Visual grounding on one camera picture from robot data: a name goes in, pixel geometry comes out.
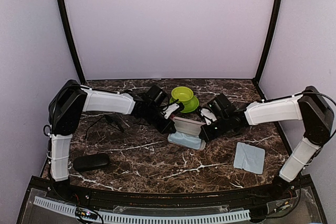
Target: black metal frame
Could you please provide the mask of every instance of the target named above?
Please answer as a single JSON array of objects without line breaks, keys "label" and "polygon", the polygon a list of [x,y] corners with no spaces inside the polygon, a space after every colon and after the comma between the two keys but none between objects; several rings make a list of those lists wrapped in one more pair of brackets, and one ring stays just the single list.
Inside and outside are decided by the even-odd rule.
[{"label": "black metal frame", "polygon": [[70,23],[69,23],[69,19],[68,19],[68,15],[67,15],[67,9],[65,6],[65,1],[64,0],[57,0],[58,3],[58,8],[59,8],[59,13],[61,15],[61,19],[62,19],[62,23],[63,23],[63,29],[64,29],[64,33],[65,36],[67,38],[67,42],[68,42],[68,46],[69,46],[69,50],[71,53],[71,57],[73,60],[73,64],[75,65],[75,69],[79,78],[79,81],[84,84],[85,83],[85,77],[84,77],[84,73],[82,70],[82,67],[80,65],[80,61],[78,58],[78,54],[76,51],[76,46],[75,46],[75,42],[74,42],[74,38],[72,37],[72,32],[71,32],[71,28],[70,28]]},{"label": "black metal frame", "polygon": [[257,69],[256,76],[254,77],[254,80],[257,83],[260,82],[261,76],[263,75],[263,71],[264,71],[264,68],[265,68],[265,65],[266,65],[267,57],[268,57],[268,54],[269,54],[269,49],[271,47],[274,31],[275,31],[275,28],[276,28],[276,25],[277,25],[278,15],[279,15],[279,11],[280,11],[280,4],[281,4],[281,0],[274,0],[271,19],[270,19],[270,22],[269,22],[267,36],[266,36],[266,40],[265,40],[265,44],[264,44],[264,49],[263,49],[263,52],[261,54],[261,58],[260,58],[260,62],[259,62],[259,66],[258,66],[258,69]]},{"label": "black metal frame", "polygon": [[[304,175],[301,178],[301,182],[296,179],[292,184],[299,188],[305,188],[310,186],[323,223],[327,223],[319,196],[316,192],[313,181],[310,175]],[[89,200],[82,202],[89,208],[96,210],[110,209],[114,206],[131,206],[131,207],[144,207],[144,208],[194,208],[194,207],[209,207],[209,206],[222,206],[229,205],[230,209],[244,208],[244,209],[256,209],[265,207],[266,203],[273,201],[270,198],[257,198],[251,194],[264,195],[265,192],[271,187],[270,185],[263,185],[251,188],[230,190],[230,191],[217,191],[213,193],[198,193],[198,194],[140,194],[140,193],[122,193],[118,191],[107,191],[99,189],[91,189],[80,186],[70,186],[77,195],[88,195]],[[17,223],[21,223],[25,206],[32,188],[43,190],[47,193],[47,197],[60,199],[53,190],[50,190],[51,183],[47,179],[42,179],[32,176],[26,194],[20,209],[20,213],[17,219]],[[289,198],[289,194],[285,194],[282,198]]]}]

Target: light blue cloth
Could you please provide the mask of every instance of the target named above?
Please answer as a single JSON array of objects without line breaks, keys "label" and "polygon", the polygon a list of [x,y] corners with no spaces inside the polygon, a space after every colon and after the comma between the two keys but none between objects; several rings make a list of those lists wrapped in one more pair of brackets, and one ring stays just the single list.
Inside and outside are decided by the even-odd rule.
[{"label": "light blue cloth", "polygon": [[185,147],[199,150],[202,148],[202,140],[197,136],[191,136],[179,131],[168,136],[168,141],[170,143],[183,145]]},{"label": "light blue cloth", "polygon": [[237,143],[237,150],[234,168],[244,169],[251,173],[262,174],[264,170],[265,150],[250,146],[248,144]]}]

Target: white ventilation strip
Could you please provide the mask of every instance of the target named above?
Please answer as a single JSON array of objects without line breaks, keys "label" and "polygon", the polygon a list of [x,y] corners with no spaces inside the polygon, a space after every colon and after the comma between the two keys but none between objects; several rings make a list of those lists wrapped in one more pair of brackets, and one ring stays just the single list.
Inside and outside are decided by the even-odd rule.
[{"label": "white ventilation strip", "polygon": [[[65,205],[53,200],[36,196],[34,205],[46,208],[69,217],[75,217],[76,206]],[[225,214],[202,215],[202,216],[181,216],[181,217],[154,217],[154,216],[133,216],[113,214],[110,212],[99,211],[104,219],[104,223],[125,223],[125,224],[222,224],[234,223],[250,220],[249,210],[228,212]]]}]

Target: lavender wall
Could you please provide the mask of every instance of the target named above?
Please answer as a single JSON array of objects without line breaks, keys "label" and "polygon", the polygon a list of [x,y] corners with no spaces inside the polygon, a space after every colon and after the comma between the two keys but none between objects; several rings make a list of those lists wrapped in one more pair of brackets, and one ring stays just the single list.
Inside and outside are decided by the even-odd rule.
[{"label": "lavender wall", "polygon": [[87,79],[252,78],[274,0],[66,0]]},{"label": "lavender wall", "polygon": [[[282,1],[260,84],[268,98],[292,94],[314,85],[320,92],[336,99],[335,16],[335,0]],[[295,147],[304,132],[302,123],[287,122],[282,127],[291,146]],[[329,223],[336,222],[335,150],[334,138],[307,169],[317,187]]]},{"label": "lavender wall", "polygon": [[76,78],[56,0],[0,0],[0,216],[16,223],[46,158],[47,107]]}]

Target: green cup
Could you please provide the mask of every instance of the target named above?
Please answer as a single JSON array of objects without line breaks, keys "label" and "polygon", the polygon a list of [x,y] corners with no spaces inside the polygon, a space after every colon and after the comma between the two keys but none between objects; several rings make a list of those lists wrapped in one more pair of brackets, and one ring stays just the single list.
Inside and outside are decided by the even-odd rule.
[{"label": "green cup", "polygon": [[194,92],[187,87],[176,87],[172,90],[172,98],[182,102],[184,106],[190,103],[194,97]]}]

